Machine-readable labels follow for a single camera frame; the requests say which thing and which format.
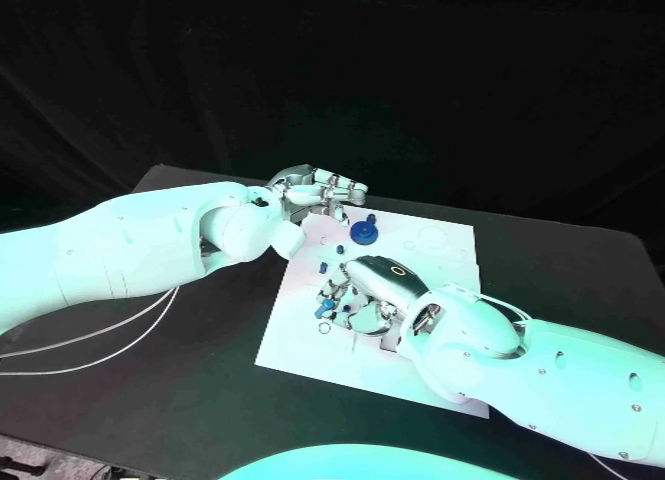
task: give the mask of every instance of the small blue part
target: small blue part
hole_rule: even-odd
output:
[[[366,221],[351,226],[351,239],[360,245],[370,245],[379,239],[379,227],[376,227],[376,215],[372,213]]]
[[[336,301],[330,298],[323,302],[321,308],[315,311],[315,318],[321,319],[323,314],[336,308]]]

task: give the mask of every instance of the black backdrop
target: black backdrop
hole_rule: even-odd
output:
[[[578,3],[4,2],[0,226],[307,162],[665,261],[665,12]]]

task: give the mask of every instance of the black table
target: black table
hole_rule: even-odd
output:
[[[137,190],[220,180],[263,183],[158,166]],[[665,355],[665,291],[633,235],[376,197],[367,207],[474,225],[484,293]],[[292,448],[349,442],[432,452],[522,478],[612,478],[584,452],[496,411],[478,419],[258,367],[285,269],[271,249],[184,286],[157,330],[102,365],[0,377],[0,434],[173,479],[217,478]],[[155,298],[56,312],[10,335],[10,348],[88,333]],[[157,314],[85,344],[5,360],[0,370],[92,361],[135,339]],[[665,478],[663,469],[609,463],[633,479]]]

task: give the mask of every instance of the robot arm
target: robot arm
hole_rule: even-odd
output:
[[[92,300],[151,295],[256,259],[291,259],[310,211],[343,223],[369,188],[310,165],[266,187],[219,182],[122,196],[69,220],[0,235],[0,334]]]
[[[340,311],[349,288],[363,295],[366,307],[356,312]],[[385,257],[350,261],[318,300],[340,327],[373,336],[398,332],[398,353],[449,401],[478,399],[520,426],[586,452],[665,467],[665,357],[532,319],[460,285],[429,290]],[[520,321],[493,303],[509,306]]]

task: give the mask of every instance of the white paper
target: white paper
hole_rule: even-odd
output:
[[[485,403],[473,400],[458,405],[431,390],[412,362],[380,349],[380,338],[330,328],[315,318],[317,295],[328,277],[340,263],[363,255],[399,261],[432,289],[449,281],[480,292],[474,227],[360,207],[346,206],[346,212],[351,224],[376,214],[379,240],[357,245],[350,227],[323,215],[307,217],[308,239],[289,262],[256,365],[488,418]],[[327,274],[320,273],[321,262],[328,263]]]

